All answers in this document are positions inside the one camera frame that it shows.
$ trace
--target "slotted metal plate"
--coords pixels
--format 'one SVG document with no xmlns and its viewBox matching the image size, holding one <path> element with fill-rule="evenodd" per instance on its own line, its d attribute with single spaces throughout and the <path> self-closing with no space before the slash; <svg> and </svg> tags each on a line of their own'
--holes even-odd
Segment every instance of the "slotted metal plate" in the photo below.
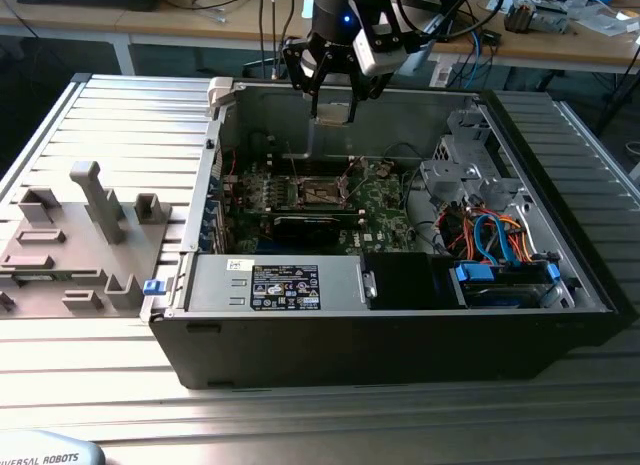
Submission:
<svg viewBox="0 0 640 465">
<path fill-rule="evenodd" d="M 638 189 L 566 104 L 544 93 L 496 95 L 628 299 L 640 305 Z"/>
</svg>

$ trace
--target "motherboard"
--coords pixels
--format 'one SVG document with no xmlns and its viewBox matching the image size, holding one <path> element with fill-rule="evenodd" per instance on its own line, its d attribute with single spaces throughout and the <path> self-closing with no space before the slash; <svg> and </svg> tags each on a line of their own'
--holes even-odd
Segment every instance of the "motherboard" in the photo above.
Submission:
<svg viewBox="0 0 640 465">
<path fill-rule="evenodd" d="M 229 247 L 239 254 L 358 255 L 414 246 L 400 170 L 364 157 L 270 159 L 229 176 Z"/>
</svg>

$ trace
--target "blue cable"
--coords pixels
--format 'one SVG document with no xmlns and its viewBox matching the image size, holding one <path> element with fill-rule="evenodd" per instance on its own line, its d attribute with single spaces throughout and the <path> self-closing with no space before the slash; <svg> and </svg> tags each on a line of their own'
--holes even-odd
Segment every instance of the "blue cable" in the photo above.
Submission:
<svg viewBox="0 0 640 465">
<path fill-rule="evenodd" d="M 480 40 L 478 39 L 478 34 L 476 32 L 471 32 L 471 35 L 473 35 L 473 41 L 475 42 L 476 47 L 476 62 L 473 64 L 471 76 L 469 77 L 469 81 L 464 86 L 464 88 L 469 88 L 469 85 L 471 85 L 471 82 L 473 82 L 473 79 L 476 77 L 476 71 L 478 70 L 478 63 L 480 63 Z"/>
<path fill-rule="evenodd" d="M 488 213 L 484 215 L 480 215 L 480 217 L 478 217 L 478 219 L 476 220 L 476 224 L 473 227 L 473 239 L 476 242 L 476 248 L 478 249 L 478 251 L 487 259 L 491 260 L 491 263 L 493 265 L 498 265 L 498 260 L 496 260 L 496 258 L 493 255 L 491 255 L 489 252 L 485 250 L 480 240 L 480 231 L 482 230 L 482 224 L 489 219 L 496 222 L 496 228 L 498 229 L 498 238 L 500 239 L 500 248 L 502 249 L 502 254 L 504 255 L 505 260 L 514 265 L 520 265 L 520 261 L 516 258 L 515 254 L 513 253 L 513 250 L 511 250 L 511 247 L 509 247 L 509 242 L 507 240 L 507 233 L 504 231 L 504 228 L 502 228 L 502 223 L 500 222 L 500 219 L 493 215 L 489 215 Z"/>
</svg>

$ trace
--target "white label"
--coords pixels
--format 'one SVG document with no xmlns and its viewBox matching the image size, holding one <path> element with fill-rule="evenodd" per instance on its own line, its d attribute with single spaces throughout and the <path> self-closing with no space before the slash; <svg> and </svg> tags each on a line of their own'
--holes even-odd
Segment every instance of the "white label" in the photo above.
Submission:
<svg viewBox="0 0 640 465">
<path fill-rule="evenodd" d="M 49 282 L 51 280 L 53 280 L 53 277 L 51 275 L 18 275 L 17 276 L 18 280 L 22 280 L 22 281 L 34 281 L 34 280 L 38 280 L 38 281 L 43 281 L 43 282 Z"/>
<path fill-rule="evenodd" d="M 250 272 L 255 260 L 245 258 L 231 258 L 227 260 L 227 270 L 233 272 Z"/>
</svg>

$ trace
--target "blue latch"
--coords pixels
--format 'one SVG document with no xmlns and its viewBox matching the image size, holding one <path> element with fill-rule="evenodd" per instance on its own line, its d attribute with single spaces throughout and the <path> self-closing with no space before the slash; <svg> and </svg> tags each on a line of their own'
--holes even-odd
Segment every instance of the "blue latch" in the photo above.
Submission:
<svg viewBox="0 0 640 465">
<path fill-rule="evenodd" d="M 164 295 L 167 293 L 167 284 L 164 280 L 145 280 L 142 293 L 145 295 Z"/>
<path fill-rule="evenodd" d="M 485 263 L 461 263 L 456 267 L 456 276 L 459 282 L 493 282 L 493 270 Z"/>
<path fill-rule="evenodd" d="M 550 263 L 547 265 L 547 272 L 549 273 L 551 280 L 553 280 L 554 282 L 556 280 L 560 280 L 560 270 L 555 263 Z"/>
</svg>

